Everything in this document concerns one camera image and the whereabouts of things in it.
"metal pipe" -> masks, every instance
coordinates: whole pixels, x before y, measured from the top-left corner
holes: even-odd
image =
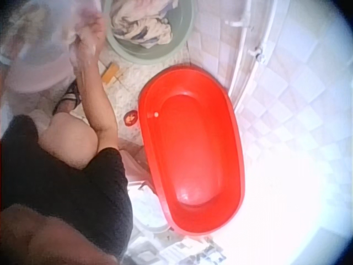
[[[239,49],[238,49],[238,55],[237,55],[237,61],[236,61],[236,67],[234,69],[234,74],[232,78],[232,83],[228,91],[228,96],[231,99],[233,91],[236,86],[236,81],[238,78],[239,70],[240,70],[240,63],[242,62],[243,58],[243,53],[244,53],[244,47],[245,47],[245,40],[247,38],[247,33],[248,33],[248,26],[250,23],[250,18],[251,18],[251,8],[252,8],[252,0],[247,0],[247,3],[245,5],[245,10],[242,18],[242,33],[240,36],[240,44],[239,44]]]

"tile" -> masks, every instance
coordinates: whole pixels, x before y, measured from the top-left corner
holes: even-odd
[[[256,129],[254,126],[249,127],[248,132],[251,133],[252,135],[254,135],[254,137],[256,139],[263,136],[262,133],[258,129]]]
[[[190,52],[190,61],[194,65],[197,65],[199,67],[202,67],[202,53],[201,49],[197,49],[194,47],[189,47],[189,52]]]
[[[201,34],[193,30],[189,39],[188,39],[188,47],[193,47],[195,49],[200,49],[201,50]]]
[[[288,83],[282,77],[269,68],[265,69],[258,84],[275,97],[279,97],[288,86]]]
[[[301,146],[306,151],[312,150],[314,148],[317,148],[319,145],[313,138],[313,136],[309,133],[304,134],[296,139],[298,144]]]
[[[257,131],[259,131],[262,135],[266,135],[271,131],[270,128],[261,120],[258,120],[256,123],[254,123],[253,127],[257,129]]]
[[[269,61],[271,60],[272,58],[272,55],[274,53],[274,50],[275,50],[275,46],[276,46],[276,43],[273,42],[273,41],[268,41],[266,43],[266,46],[265,46],[265,49],[264,49],[264,56],[265,56],[265,62],[264,64],[267,65],[269,63]]]
[[[261,144],[264,148],[270,148],[272,146],[272,142],[270,142],[267,137],[260,138],[258,143]]]
[[[221,75],[218,74],[218,76],[216,77],[217,81],[219,81],[219,83],[225,88],[228,89],[228,81]]]
[[[213,2],[220,2],[220,15],[222,19],[239,21],[242,18],[243,10],[245,7],[244,1],[234,0],[209,0]]]
[[[352,157],[345,157],[343,158],[346,168],[349,172],[352,172]]]
[[[262,104],[266,109],[271,107],[276,101],[275,96],[262,86],[256,87],[252,93],[252,97],[256,99],[260,104]]]
[[[275,47],[268,67],[286,82],[293,80],[303,63],[282,47]]]
[[[275,14],[275,18],[274,18],[274,23],[272,25],[271,32],[269,35],[270,41],[277,43],[277,41],[280,37],[282,26],[283,26],[285,19],[286,19],[286,13],[282,13],[277,10],[276,14]]]
[[[289,6],[290,0],[280,0],[277,2],[276,12],[287,14]]]
[[[336,81],[328,90],[329,97],[341,110],[349,110],[352,108],[352,83],[353,73],[350,69],[347,69],[338,75]]]
[[[288,120],[291,116],[293,116],[293,113],[280,102],[276,102],[269,109],[269,113],[272,114],[273,117],[275,117],[278,121],[282,123]]]
[[[312,107],[306,106],[302,111],[297,114],[297,120],[299,120],[304,127],[311,131],[323,124],[322,119],[313,110]]]
[[[206,52],[202,52],[202,66],[204,69],[212,74],[213,76],[217,76],[218,74],[218,58],[212,56]]]
[[[249,84],[247,86],[247,90],[245,91],[247,95],[253,95],[254,91],[256,90],[256,88],[258,87],[258,84],[256,81],[254,80],[249,80]]]
[[[218,57],[220,51],[220,41],[212,36],[202,33],[201,34],[201,47],[202,50],[214,57]]]
[[[246,108],[249,109],[256,117],[261,117],[266,111],[266,108],[261,105],[257,100],[250,98],[246,104]]]
[[[308,103],[325,90],[323,82],[306,66],[291,84]]]
[[[256,160],[261,154],[261,149],[257,144],[253,143],[246,150],[246,153],[252,160]]]
[[[330,161],[330,165],[335,172],[336,180],[339,184],[352,184],[352,174],[346,169],[343,160]]]
[[[333,10],[334,7],[330,3],[294,0],[291,1],[288,16],[319,38],[333,18]]]
[[[317,161],[316,162],[317,168],[320,170],[321,174],[333,174],[333,170],[331,168],[330,163],[325,161]]]
[[[340,140],[336,143],[343,156],[352,157],[352,137],[344,138],[343,140]]]
[[[237,122],[239,126],[242,126],[245,129],[248,129],[251,126],[251,123],[244,119],[242,116],[237,117]]]
[[[221,4],[214,0],[197,0],[199,12],[220,16]]]
[[[339,104],[339,102],[335,102],[331,93],[328,90],[325,90],[313,102],[310,103],[310,106],[315,110],[320,118],[326,122],[342,112]]]
[[[200,33],[206,33],[213,38],[219,40],[221,36],[221,20],[219,17],[206,14],[199,13],[196,17],[196,26]]]
[[[218,64],[218,75],[222,76],[226,80],[231,80],[234,74],[234,66],[229,63],[219,62]]]
[[[337,160],[341,159],[342,155],[337,144],[330,144],[320,148],[326,160]]]
[[[284,126],[281,126],[276,130],[274,130],[274,134],[278,136],[278,138],[282,142],[286,142],[286,141],[289,141],[290,139],[293,139],[293,135]]]
[[[278,46],[287,49],[294,57],[307,62],[318,39],[306,28],[287,18],[278,41]]]
[[[291,86],[280,95],[279,101],[294,114],[298,113],[308,105],[298,91]]]
[[[347,64],[353,57],[352,31],[339,12],[336,12],[335,18],[325,34],[323,43],[344,64]]]
[[[236,49],[239,48],[240,30],[238,28],[221,23],[221,41]]]
[[[234,64],[237,59],[236,52],[236,48],[224,43],[223,41],[220,42],[220,62]]]
[[[245,120],[250,123],[252,123],[256,119],[255,114],[252,113],[248,108],[244,108],[243,111],[240,113],[240,116],[242,116]]]
[[[331,133],[335,141],[352,136],[352,119],[349,114],[343,113],[334,116],[325,123],[325,128]]]
[[[337,56],[323,44],[315,48],[307,65],[326,86],[329,86],[333,80],[335,80],[345,66],[339,61]]]
[[[281,123],[268,111],[266,111],[262,116],[261,120],[266,124],[271,130],[274,130],[281,126]]]
[[[277,135],[275,135],[273,132],[270,132],[268,135],[266,135],[267,140],[269,140],[272,144],[279,144],[281,140],[278,138]]]
[[[306,128],[295,117],[284,123],[284,127],[294,136],[298,137],[307,132]]]
[[[334,142],[331,132],[327,130],[324,125],[312,130],[310,134],[315,138],[315,141],[320,146],[328,145]]]

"tiled floor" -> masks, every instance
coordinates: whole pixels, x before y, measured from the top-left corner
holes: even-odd
[[[169,66],[190,63],[188,48],[185,45],[178,53],[164,62],[145,66],[124,61],[107,45],[101,53],[100,61],[102,63],[100,65],[101,71],[112,62],[120,68],[116,78],[105,88],[118,122],[120,148],[128,151],[133,157],[136,156],[136,159],[146,168],[147,162],[140,125],[137,123],[132,127],[126,127],[123,120],[124,115],[131,110],[137,110],[140,91],[153,76]],[[6,128],[6,119],[3,119],[3,116],[30,114],[36,109],[42,112],[36,122],[47,124],[44,120],[51,117],[56,102],[59,101],[73,79],[72,76],[58,86],[40,93],[17,94],[6,91],[2,99],[2,131]],[[87,122],[82,105],[79,105],[72,114]]]

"laundry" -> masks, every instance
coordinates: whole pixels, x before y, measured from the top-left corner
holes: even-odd
[[[168,44],[173,33],[165,16],[177,6],[178,0],[117,0],[111,11],[113,34],[148,49]]]

